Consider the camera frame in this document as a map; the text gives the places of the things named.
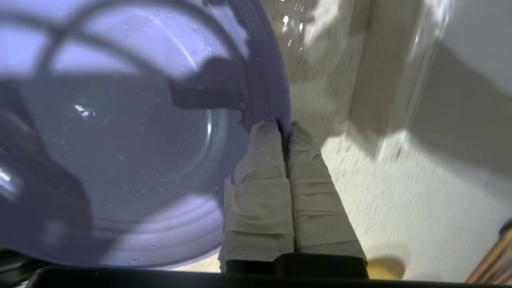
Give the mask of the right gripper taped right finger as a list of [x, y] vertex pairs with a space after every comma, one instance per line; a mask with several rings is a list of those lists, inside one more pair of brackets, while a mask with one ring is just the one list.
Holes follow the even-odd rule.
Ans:
[[362, 245], [336, 190], [321, 147], [292, 122], [287, 173], [298, 253], [351, 256], [367, 263]]

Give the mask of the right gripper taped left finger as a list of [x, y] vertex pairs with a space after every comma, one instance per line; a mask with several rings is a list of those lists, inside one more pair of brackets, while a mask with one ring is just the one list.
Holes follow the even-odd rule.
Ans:
[[225, 179], [220, 270], [272, 264], [294, 252], [290, 182], [276, 120], [252, 126], [245, 156]]

